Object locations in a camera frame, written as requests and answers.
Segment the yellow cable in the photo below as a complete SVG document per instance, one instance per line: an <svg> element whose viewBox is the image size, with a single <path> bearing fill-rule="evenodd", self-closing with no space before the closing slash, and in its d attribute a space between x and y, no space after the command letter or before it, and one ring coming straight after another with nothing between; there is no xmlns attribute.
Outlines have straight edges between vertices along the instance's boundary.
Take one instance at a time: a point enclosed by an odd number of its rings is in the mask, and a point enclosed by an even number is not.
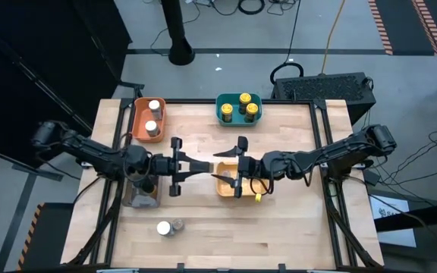
<svg viewBox="0 0 437 273"><path fill-rule="evenodd" d="M333 22L332 30L330 30L330 34L328 35L328 42L326 42L325 56L323 57L322 73L325 70L326 56L328 56L328 48L330 47L330 39L332 38L333 30L335 30L335 26L337 25L337 21L338 18L340 17L340 13L341 10L343 9L344 4L345 4L345 0L341 0L340 9L338 10L337 17L335 18L335 22Z"/></svg>

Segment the white lid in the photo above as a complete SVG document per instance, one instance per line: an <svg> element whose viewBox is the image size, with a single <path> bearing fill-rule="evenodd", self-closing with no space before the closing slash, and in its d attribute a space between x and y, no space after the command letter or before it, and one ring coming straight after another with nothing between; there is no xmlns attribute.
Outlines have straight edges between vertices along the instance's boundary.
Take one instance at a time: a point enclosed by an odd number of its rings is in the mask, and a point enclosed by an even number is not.
<svg viewBox="0 0 437 273"><path fill-rule="evenodd" d="M167 221L160 221L156 226L156 230L158 231L159 235L166 235L170 233L171 225Z"/></svg>
<svg viewBox="0 0 437 273"><path fill-rule="evenodd" d="M158 125L156 124L155 121L148 121L146 122L144 127L146 128L147 131L154 131L156 130L156 127L158 127Z"/></svg>
<svg viewBox="0 0 437 273"><path fill-rule="evenodd" d="M151 102L149 102L148 104L149 109L155 110L159 108L159 102L157 100L152 100Z"/></svg>

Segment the teal tray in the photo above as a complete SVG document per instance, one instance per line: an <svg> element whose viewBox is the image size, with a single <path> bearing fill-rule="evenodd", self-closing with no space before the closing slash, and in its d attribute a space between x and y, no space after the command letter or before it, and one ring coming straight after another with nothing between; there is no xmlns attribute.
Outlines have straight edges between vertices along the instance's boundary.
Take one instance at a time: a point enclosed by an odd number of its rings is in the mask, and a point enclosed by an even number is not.
<svg viewBox="0 0 437 273"><path fill-rule="evenodd" d="M251 102L257 104L259 106L259 111L256 114L253 122L245 122L245 115L239 113L239 97L240 93L231 93L231 94L221 94L217 97L215 101L215 113L217 115L218 122L222 126L226 127L250 127L255 126L257 121L261 119L263 116L263 102L261 98L256 95L250 93ZM224 122L222 120L222 113L220 112L220 108L224 103L230 103L234 110L232 111L232 122Z"/></svg>

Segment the yellow lid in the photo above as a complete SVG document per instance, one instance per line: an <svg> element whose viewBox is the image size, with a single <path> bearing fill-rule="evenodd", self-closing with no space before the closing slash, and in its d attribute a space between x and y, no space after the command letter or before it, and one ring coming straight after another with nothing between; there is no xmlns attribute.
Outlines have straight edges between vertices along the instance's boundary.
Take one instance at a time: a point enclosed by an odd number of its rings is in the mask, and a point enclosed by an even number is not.
<svg viewBox="0 0 437 273"><path fill-rule="evenodd" d="M250 95L248 93L242 93L241 96L239 97L239 100L242 103L249 103L251 99L252 98L250 97Z"/></svg>
<svg viewBox="0 0 437 273"><path fill-rule="evenodd" d="M231 114L232 113L232 105L230 103L224 103L221 107L222 114Z"/></svg>
<svg viewBox="0 0 437 273"><path fill-rule="evenodd" d="M257 114L259 107L255 103L249 103L246 108L246 112L252 115Z"/></svg>

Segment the black box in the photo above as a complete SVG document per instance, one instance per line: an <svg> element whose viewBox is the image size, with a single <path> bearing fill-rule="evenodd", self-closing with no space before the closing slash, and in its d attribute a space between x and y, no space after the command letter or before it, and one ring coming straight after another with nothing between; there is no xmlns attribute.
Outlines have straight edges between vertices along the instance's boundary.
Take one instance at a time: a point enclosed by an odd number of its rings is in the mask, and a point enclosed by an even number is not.
<svg viewBox="0 0 437 273"><path fill-rule="evenodd" d="M355 124L376 103L364 73L277 79L273 99L344 99Z"/></svg>

